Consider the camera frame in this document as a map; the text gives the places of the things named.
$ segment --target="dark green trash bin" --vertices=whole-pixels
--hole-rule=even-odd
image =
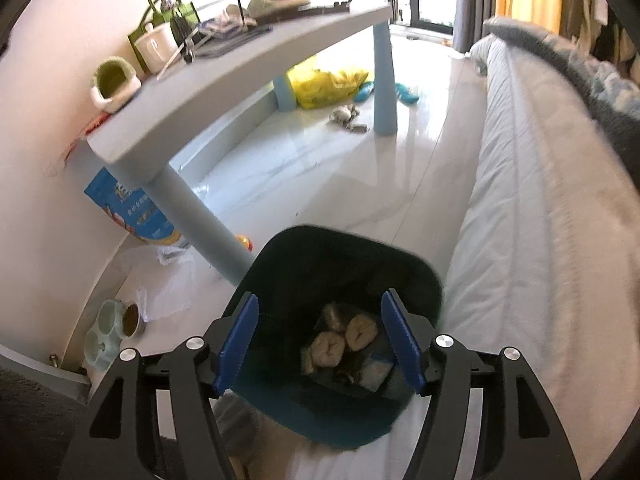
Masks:
[[[322,308],[352,304],[380,316],[394,288],[409,312],[436,324],[442,293],[435,273],[417,256],[366,238],[316,226],[274,236],[236,289],[225,315],[250,291],[260,304],[258,326],[233,390],[265,415],[316,442],[353,448],[388,433],[411,388],[395,399],[380,391],[365,399],[340,394],[300,373],[300,349]]]

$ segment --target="teal shoe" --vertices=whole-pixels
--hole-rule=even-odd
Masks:
[[[353,96],[353,102],[363,103],[364,101],[369,99],[369,96],[371,95],[372,92],[373,92],[373,81],[365,81],[360,86],[358,93]]]
[[[398,100],[406,106],[415,105],[420,99],[420,96],[413,94],[408,86],[400,83],[396,83],[396,96]]]

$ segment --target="mattress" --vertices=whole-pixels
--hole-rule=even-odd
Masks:
[[[501,40],[485,61],[476,184],[438,328],[475,350],[519,348],[590,478],[640,404],[638,195],[559,73]],[[428,403],[414,397],[389,434],[359,449],[295,440],[285,478],[401,479]],[[471,477],[480,416],[472,391],[457,479]]]

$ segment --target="yellow plastic bag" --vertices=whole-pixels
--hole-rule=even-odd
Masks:
[[[310,57],[287,72],[298,104],[306,109],[335,105],[358,91],[369,72],[350,67],[329,72],[318,67],[316,56]]]

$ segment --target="clear plastic bag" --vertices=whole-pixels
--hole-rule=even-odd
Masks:
[[[195,290],[193,249],[143,246],[129,249],[118,259],[127,273],[127,290],[145,321],[153,321],[191,308]]]

